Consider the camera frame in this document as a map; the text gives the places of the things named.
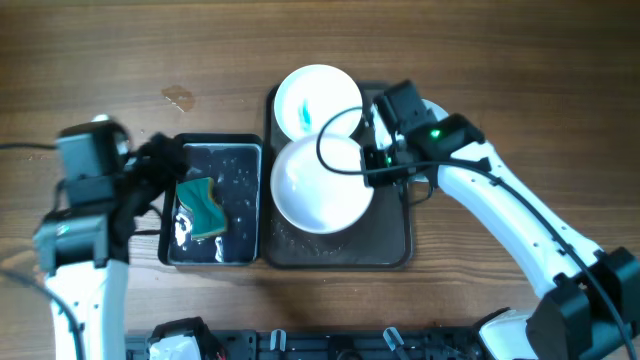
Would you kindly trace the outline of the green and yellow sponge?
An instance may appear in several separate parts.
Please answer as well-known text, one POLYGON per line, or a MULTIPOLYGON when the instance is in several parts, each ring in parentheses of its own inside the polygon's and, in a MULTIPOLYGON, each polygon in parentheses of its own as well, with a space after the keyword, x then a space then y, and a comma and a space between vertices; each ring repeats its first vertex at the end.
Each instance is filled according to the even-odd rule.
POLYGON ((213 186, 214 180, 210 177, 192 179, 176 185, 178 200, 193 216, 193 239, 205 239, 227 231, 227 217, 214 199, 213 186))

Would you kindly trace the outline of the white plate front stained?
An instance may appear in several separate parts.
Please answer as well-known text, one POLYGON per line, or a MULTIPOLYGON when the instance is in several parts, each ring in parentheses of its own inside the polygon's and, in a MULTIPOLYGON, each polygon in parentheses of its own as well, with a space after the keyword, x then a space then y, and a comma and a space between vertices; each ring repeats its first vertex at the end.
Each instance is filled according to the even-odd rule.
POLYGON ((315 135, 286 144, 273 164, 270 190, 281 215, 312 234, 332 234, 355 224, 367 211, 374 190, 355 176, 361 147, 348 137, 324 135, 316 153, 315 135))

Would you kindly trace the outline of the white plate stained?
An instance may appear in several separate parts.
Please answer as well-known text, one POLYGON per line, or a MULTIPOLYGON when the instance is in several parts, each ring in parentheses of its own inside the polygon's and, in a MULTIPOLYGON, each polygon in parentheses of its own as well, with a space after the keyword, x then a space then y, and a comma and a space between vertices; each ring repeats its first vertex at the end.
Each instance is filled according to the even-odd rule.
POLYGON ((374 190, 355 176, 361 147, 348 137, 324 135, 316 153, 315 135, 286 144, 273 164, 270 190, 281 215, 312 234, 332 234, 355 224, 367 211, 374 190))
POLYGON ((349 137, 359 126, 362 107, 356 82, 344 71, 324 64, 307 65, 289 74, 273 103, 276 122, 291 141, 318 133, 333 116, 352 108, 326 130, 349 137))

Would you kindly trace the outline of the light blue stained plate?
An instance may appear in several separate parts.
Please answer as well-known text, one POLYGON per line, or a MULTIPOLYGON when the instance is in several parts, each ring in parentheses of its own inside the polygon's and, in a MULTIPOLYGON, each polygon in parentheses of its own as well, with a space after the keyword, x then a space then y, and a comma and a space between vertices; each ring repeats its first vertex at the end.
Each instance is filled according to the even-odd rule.
MULTIPOLYGON (((422 103, 426 110, 435 116, 437 121, 441 121, 449 116, 443 108, 429 100, 423 99, 422 103)), ((384 156, 390 155, 393 150, 407 150, 405 137, 400 134, 392 135, 387 130, 376 105, 371 106, 370 112, 372 115, 372 124, 374 129, 375 148, 377 150, 381 150, 384 156)), ((428 183, 430 181, 430 177, 433 178, 432 184, 438 187, 438 168, 424 173, 411 175, 408 178, 408 181, 428 183)), ((388 186, 394 183, 394 180, 386 179, 383 174, 370 175, 367 178, 367 181, 368 185, 374 188, 388 186)))

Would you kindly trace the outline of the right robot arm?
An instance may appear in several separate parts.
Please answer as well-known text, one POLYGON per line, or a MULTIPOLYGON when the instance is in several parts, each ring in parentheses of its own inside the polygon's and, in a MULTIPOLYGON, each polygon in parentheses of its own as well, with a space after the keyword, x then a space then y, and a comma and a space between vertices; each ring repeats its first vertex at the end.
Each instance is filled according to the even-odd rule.
POLYGON ((410 81, 373 100, 376 134, 390 138, 363 153, 374 187, 422 174, 499 241, 539 299, 531 311, 506 309, 478 333, 494 359, 602 359, 626 347, 639 354, 639 261, 605 252, 571 228, 507 167, 483 132, 460 114, 428 105, 410 81))

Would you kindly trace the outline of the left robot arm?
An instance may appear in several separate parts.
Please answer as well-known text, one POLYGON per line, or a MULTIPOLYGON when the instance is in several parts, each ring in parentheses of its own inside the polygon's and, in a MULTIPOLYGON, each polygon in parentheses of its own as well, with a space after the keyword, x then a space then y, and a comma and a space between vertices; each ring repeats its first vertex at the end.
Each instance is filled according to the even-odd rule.
POLYGON ((42 220, 33 241, 50 296, 59 359, 123 359, 129 240, 136 218, 188 170, 175 139, 132 149, 111 118, 62 130, 56 140, 68 206, 42 220))

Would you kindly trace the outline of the small black sponge tray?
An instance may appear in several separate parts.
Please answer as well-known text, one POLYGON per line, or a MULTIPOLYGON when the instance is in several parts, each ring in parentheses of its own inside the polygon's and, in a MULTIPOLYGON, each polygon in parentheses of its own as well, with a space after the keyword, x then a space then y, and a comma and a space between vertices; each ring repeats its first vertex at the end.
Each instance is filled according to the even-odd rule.
POLYGON ((171 266, 241 266, 258 257, 261 216, 262 141, 255 134, 184 133, 175 137, 189 170, 164 196, 158 258, 171 266), (193 216, 180 203, 176 185, 214 180, 213 196, 223 208, 227 231, 205 239, 191 236, 193 216))

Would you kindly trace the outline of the large dark brown tray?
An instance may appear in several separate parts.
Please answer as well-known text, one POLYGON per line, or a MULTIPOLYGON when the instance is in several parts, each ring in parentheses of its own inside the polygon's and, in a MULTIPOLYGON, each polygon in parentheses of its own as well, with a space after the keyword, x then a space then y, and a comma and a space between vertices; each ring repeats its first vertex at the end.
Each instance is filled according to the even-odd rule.
POLYGON ((265 100, 261 174, 260 256, 280 270, 392 271, 413 255, 409 189, 406 184, 374 190, 365 214, 345 230, 328 235, 306 233, 291 225, 273 203, 270 176, 289 139, 276 124, 273 86, 265 100))

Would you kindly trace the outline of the white plate top stained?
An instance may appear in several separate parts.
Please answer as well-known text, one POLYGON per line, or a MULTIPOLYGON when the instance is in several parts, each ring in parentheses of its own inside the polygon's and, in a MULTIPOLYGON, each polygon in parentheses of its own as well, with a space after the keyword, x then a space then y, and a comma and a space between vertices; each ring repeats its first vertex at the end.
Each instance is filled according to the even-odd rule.
POLYGON ((326 130, 349 137, 359 126, 362 107, 356 82, 344 71, 324 64, 307 65, 289 74, 273 103, 276 122, 291 141, 318 133, 333 116, 352 108, 326 130))

